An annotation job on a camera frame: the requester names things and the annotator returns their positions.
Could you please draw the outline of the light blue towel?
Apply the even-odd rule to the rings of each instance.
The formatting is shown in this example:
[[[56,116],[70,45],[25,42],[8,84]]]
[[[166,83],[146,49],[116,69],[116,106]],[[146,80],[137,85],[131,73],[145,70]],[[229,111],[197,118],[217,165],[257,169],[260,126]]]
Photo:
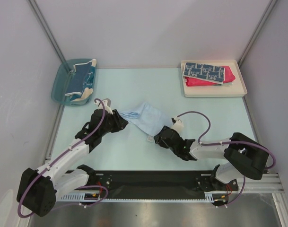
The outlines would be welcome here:
[[[165,113],[147,102],[134,109],[119,112],[129,123],[136,125],[148,136],[156,136],[164,126],[172,126],[172,120]]]

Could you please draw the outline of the dark blue cream-edged towel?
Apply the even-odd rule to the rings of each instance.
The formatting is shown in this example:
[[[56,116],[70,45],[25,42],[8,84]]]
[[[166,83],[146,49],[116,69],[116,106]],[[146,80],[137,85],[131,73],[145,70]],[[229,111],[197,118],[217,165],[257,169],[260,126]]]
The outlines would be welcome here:
[[[96,59],[73,66],[73,77],[69,82],[65,96],[71,103],[85,101],[93,94],[96,72]]]

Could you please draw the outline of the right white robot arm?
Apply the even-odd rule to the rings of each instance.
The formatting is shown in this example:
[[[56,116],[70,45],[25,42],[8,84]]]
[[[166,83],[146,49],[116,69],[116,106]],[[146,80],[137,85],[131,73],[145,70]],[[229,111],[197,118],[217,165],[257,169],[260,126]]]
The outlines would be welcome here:
[[[154,141],[184,161],[206,158],[227,160],[226,164],[214,167],[207,181],[208,191],[222,190],[232,180],[240,177],[261,180],[269,157],[265,147],[239,132],[219,142],[203,142],[183,139],[177,131],[164,126],[154,136]]]

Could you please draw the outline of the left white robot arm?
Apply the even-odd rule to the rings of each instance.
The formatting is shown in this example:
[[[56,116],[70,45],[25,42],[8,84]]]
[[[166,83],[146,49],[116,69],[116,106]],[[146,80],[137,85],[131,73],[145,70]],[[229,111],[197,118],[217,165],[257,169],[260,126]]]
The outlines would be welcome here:
[[[64,152],[37,169],[28,168],[22,173],[17,193],[19,217],[30,217],[30,214],[22,214],[22,207],[43,217],[53,209],[58,199],[76,189],[107,191],[98,183],[96,172],[91,167],[80,165],[71,173],[67,171],[79,159],[89,155],[104,135],[119,132],[127,125],[128,121],[117,110],[96,109]]]

